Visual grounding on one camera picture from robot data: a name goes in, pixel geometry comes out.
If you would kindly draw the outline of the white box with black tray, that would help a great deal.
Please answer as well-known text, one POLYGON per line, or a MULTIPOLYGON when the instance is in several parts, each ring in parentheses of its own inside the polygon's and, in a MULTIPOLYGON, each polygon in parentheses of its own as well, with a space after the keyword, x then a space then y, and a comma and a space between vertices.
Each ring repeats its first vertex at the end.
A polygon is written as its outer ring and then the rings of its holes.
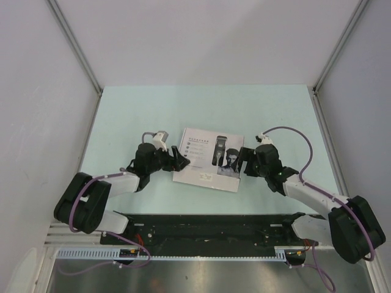
POLYGON ((243 146, 244 136, 241 135, 186 128, 179 151, 191 163, 182 171, 175 172, 173 181, 227 192, 237 192, 240 183, 240 171, 238 171, 236 162, 239 151, 243 146), (222 167, 212 165, 217 136, 227 137, 222 167))

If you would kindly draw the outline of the silver black hair clipper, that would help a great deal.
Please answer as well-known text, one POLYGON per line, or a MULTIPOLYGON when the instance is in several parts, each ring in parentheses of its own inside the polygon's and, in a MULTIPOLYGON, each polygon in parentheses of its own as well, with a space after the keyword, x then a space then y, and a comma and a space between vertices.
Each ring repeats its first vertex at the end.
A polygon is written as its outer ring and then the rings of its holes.
POLYGON ((212 165, 222 167, 227 146, 226 136, 217 136, 213 151, 212 165))

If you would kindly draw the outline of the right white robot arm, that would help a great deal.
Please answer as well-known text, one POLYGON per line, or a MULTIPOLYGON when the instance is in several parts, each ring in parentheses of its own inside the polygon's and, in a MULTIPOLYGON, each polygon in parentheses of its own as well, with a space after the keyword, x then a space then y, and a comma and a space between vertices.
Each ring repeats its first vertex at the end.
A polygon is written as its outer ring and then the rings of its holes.
POLYGON ((263 178, 272 192, 297 200, 319 217, 297 213, 282 229, 282 239, 296 245, 308 239, 331 246, 348 263, 371 260, 386 236, 368 201, 361 196, 332 195, 300 173, 282 164, 277 148, 264 144, 256 149, 242 147, 238 165, 244 174, 263 178))

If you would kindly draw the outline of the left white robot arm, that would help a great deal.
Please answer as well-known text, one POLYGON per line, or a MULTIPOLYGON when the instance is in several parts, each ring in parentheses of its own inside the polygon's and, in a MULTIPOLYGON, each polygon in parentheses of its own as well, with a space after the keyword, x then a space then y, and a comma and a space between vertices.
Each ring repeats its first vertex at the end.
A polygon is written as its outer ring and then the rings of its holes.
POLYGON ((171 150, 170 153, 151 143, 142 143, 129 166, 118 173, 96 177, 84 172, 75 174, 54 208, 54 218, 67 224, 74 233, 113 233, 120 243, 130 243, 135 236, 135 229, 129 225, 130 219, 108 210, 108 200, 142 191, 155 172, 180 172, 190 164, 176 146, 171 150))

